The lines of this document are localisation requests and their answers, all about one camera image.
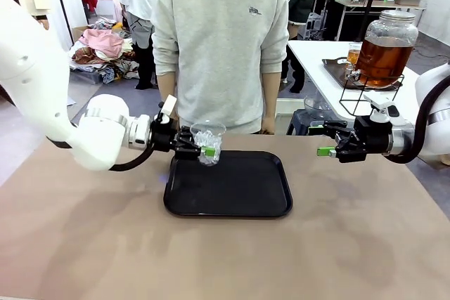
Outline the glass tea drink dispenser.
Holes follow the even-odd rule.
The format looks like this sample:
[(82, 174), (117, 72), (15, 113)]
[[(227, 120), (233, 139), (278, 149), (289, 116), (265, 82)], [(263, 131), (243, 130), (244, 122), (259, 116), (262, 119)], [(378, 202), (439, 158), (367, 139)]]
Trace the glass tea drink dispenser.
[(418, 38), (415, 15), (411, 12), (384, 10), (366, 30), (356, 70), (362, 75), (384, 78), (370, 84), (386, 86), (399, 77)]

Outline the short clear iced cup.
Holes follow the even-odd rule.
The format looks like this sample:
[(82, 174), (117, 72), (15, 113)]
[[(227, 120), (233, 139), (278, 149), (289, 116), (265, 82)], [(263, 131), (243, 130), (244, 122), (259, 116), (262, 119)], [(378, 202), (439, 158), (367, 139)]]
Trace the short clear iced cup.
[(219, 162), (222, 137), (226, 127), (221, 123), (206, 120), (190, 127), (194, 143), (200, 148), (199, 162), (205, 166), (214, 166)]

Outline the white side table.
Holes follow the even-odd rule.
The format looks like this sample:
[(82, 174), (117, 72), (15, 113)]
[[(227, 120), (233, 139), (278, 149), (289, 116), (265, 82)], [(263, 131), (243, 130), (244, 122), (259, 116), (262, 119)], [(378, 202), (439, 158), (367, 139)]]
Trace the white side table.
[[(359, 90), (343, 89), (323, 66), (323, 59), (346, 58), (348, 41), (291, 40), (288, 45), (338, 119), (351, 123), (355, 115), (368, 115), (371, 112), (369, 103), (358, 101), (361, 97)], [(380, 94), (394, 101), (404, 119), (414, 122), (418, 114), (415, 89), (418, 74), (406, 67), (403, 76), (402, 86), (397, 92), (382, 91)]]

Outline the person's left forearm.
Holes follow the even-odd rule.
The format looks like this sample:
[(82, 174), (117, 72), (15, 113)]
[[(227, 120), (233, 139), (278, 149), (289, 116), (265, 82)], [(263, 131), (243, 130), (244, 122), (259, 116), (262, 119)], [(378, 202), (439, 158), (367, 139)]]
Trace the person's left forearm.
[(266, 73), (262, 75), (262, 88), (265, 102), (265, 117), (275, 118), (276, 102), (281, 83), (281, 73)]

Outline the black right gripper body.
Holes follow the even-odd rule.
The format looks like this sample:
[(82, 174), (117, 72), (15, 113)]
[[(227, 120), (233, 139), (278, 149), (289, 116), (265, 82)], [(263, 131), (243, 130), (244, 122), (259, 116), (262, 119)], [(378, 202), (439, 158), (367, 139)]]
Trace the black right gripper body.
[(358, 116), (354, 121), (356, 147), (352, 150), (358, 156), (387, 154), (392, 140), (392, 123), (378, 123), (369, 116)]

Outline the dark metal tray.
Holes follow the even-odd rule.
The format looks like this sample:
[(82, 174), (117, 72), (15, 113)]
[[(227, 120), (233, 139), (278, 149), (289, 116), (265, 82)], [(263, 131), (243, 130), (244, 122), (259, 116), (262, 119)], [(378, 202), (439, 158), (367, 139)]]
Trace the dark metal tray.
[[(325, 70), (329, 73), (329, 75), (334, 78), (334, 80), (342, 87), (346, 89), (362, 89), (364, 87), (363, 84), (358, 81), (347, 80), (345, 72), (346, 72), (346, 57), (339, 57), (336, 59), (323, 59), (323, 66)], [(399, 87), (402, 86), (400, 81), (396, 81), (395, 83), (389, 85), (385, 88), (369, 88), (367, 90), (376, 90), (376, 91), (396, 91)]]

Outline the pile of mixed clothes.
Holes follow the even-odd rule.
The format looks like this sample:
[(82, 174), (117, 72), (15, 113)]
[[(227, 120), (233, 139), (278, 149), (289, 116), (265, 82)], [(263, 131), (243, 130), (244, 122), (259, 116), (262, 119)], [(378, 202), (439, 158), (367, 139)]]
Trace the pile of mixed clothes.
[(129, 30), (120, 22), (101, 18), (92, 25), (73, 29), (70, 69), (96, 82), (138, 79), (139, 64)]

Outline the person's left hand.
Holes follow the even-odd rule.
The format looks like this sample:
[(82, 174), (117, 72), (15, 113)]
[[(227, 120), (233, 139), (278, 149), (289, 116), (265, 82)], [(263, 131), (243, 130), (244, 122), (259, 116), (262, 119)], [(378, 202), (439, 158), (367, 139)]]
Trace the person's left hand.
[(265, 135), (274, 135), (275, 131), (276, 131), (275, 117), (268, 117), (268, 116), (263, 117), (260, 133)]

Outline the person in grey sweatshirt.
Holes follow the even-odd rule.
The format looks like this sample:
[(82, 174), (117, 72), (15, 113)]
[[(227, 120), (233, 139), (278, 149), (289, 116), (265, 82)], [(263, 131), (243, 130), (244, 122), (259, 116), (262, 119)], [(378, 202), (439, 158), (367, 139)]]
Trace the person in grey sweatshirt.
[(153, 0), (156, 75), (177, 73), (176, 118), (260, 133), (262, 75), (281, 73), (288, 0)]

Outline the black plastic serving tray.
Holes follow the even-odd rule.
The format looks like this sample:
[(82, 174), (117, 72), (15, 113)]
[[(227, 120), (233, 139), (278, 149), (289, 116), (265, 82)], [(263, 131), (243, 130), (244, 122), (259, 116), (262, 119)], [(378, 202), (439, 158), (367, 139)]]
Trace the black plastic serving tray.
[(282, 161), (266, 151), (224, 150), (219, 162), (173, 159), (163, 195), (177, 216), (270, 219), (293, 207)]

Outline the person's right forearm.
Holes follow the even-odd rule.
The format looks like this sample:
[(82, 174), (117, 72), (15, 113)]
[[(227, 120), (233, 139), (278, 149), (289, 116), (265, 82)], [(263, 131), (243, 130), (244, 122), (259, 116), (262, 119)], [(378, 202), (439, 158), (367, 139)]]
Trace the person's right forearm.
[(161, 96), (161, 101), (165, 102), (169, 96), (176, 97), (177, 90), (177, 73), (167, 72), (157, 76), (158, 88)]

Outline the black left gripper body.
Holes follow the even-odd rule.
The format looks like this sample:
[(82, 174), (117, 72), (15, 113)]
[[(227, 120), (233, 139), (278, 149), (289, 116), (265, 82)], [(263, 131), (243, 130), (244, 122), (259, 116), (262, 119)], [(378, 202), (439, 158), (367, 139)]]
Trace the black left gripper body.
[(154, 120), (150, 125), (150, 145), (154, 151), (169, 152), (179, 132), (178, 121), (164, 117), (162, 121)]

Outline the grey computer case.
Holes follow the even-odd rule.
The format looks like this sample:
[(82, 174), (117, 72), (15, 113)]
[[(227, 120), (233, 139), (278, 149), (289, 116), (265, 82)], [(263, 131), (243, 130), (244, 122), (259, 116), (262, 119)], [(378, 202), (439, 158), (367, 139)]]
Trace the grey computer case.
[(320, 41), (323, 36), (323, 16), (317, 13), (310, 13), (304, 31), (304, 40)]

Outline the clear plastic bowl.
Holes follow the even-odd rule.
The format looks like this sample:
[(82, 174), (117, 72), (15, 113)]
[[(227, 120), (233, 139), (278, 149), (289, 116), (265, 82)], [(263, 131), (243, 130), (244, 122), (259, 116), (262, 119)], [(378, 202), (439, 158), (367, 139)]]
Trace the clear plastic bowl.
[(320, 93), (305, 97), (304, 108), (312, 112), (330, 112), (332, 110)]

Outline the dark grey plastic stool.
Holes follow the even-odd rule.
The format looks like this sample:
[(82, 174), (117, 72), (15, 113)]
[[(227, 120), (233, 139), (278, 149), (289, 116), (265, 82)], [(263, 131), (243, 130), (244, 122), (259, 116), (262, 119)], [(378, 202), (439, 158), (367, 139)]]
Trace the dark grey plastic stool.
[(302, 109), (293, 112), (286, 134), (288, 136), (306, 136), (309, 131), (312, 116)]

